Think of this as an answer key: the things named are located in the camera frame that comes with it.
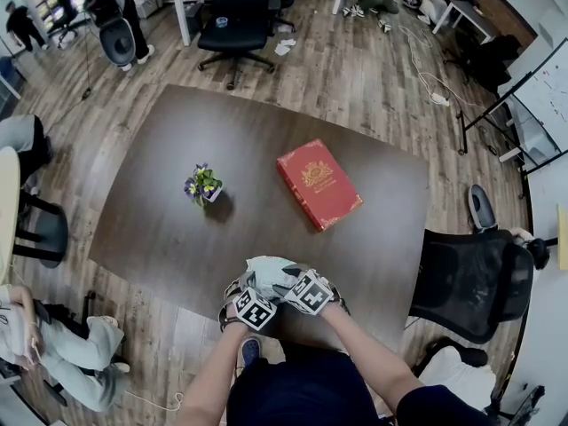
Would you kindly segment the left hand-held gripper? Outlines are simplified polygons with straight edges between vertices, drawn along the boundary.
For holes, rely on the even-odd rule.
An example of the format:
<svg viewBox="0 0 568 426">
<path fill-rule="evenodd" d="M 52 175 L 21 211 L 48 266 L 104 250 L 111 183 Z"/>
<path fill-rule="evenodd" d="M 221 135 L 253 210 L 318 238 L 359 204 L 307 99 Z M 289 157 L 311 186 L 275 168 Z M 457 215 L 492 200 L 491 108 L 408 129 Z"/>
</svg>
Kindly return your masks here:
<svg viewBox="0 0 568 426">
<path fill-rule="evenodd" d="M 261 296 L 254 286 L 254 272 L 246 271 L 225 289 L 224 303 L 218 313 L 220 329 L 241 322 L 260 331 L 275 315 L 275 304 Z"/>
</svg>

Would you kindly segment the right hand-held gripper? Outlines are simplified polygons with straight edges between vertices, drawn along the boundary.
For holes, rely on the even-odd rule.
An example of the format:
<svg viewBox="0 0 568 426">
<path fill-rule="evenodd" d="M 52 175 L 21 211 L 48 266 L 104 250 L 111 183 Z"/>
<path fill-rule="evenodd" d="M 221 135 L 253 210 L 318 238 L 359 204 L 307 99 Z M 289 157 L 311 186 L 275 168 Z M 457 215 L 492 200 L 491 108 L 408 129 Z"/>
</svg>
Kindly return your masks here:
<svg viewBox="0 0 568 426">
<path fill-rule="evenodd" d="M 308 264 L 289 264 L 283 272 L 287 277 L 271 279 L 269 300 L 274 304 L 285 300 L 302 313 L 318 315 L 334 297 L 327 281 Z"/>
</svg>

